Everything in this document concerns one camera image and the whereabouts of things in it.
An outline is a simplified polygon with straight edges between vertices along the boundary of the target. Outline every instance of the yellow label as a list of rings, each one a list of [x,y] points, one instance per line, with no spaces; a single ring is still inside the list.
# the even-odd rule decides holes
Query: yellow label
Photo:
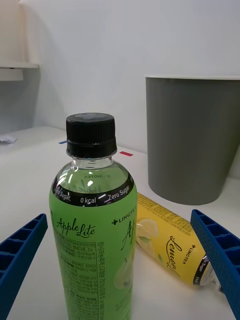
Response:
[[[202,285],[211,265],[191,224],[140,193],[136,241],[176,277]]]

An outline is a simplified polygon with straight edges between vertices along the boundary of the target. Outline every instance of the white shelf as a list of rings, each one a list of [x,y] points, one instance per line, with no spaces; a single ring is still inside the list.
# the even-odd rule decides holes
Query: white shelf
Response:
[[[36,63],[1,61],[0,60],[0,81],[21,81],[24,79],[23,69],[37,69]]]
[[[37,63],[0,60],[0,69],[37,69],[38,67]]]

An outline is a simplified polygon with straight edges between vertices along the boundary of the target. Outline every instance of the gray wastebasket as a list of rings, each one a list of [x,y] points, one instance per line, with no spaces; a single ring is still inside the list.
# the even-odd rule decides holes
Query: gray wastebasket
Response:
[[[221,194],[240,144],[240,78],[146,77],[148,183],[203,205]]]

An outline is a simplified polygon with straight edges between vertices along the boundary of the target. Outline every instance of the lemon drink bottle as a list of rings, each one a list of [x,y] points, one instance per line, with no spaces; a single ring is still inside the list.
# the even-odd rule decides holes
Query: lemon drink bottle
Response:
[[[189,285],[221,289],[189,221],[138,193],[136,241],[172,275]]]
[[[137,190],[112,155],[115,121],[66,119],[67,154],[49,206],[69,320],[130,320]]]

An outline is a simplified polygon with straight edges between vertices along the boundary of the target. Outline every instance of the apple lite bottle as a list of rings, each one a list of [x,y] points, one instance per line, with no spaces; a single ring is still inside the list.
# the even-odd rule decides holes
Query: apple lite bottle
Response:
[[[49,206],[69,320],[130,320],[137,190],[113,161],[114,117],[66,119],[67,154]]]

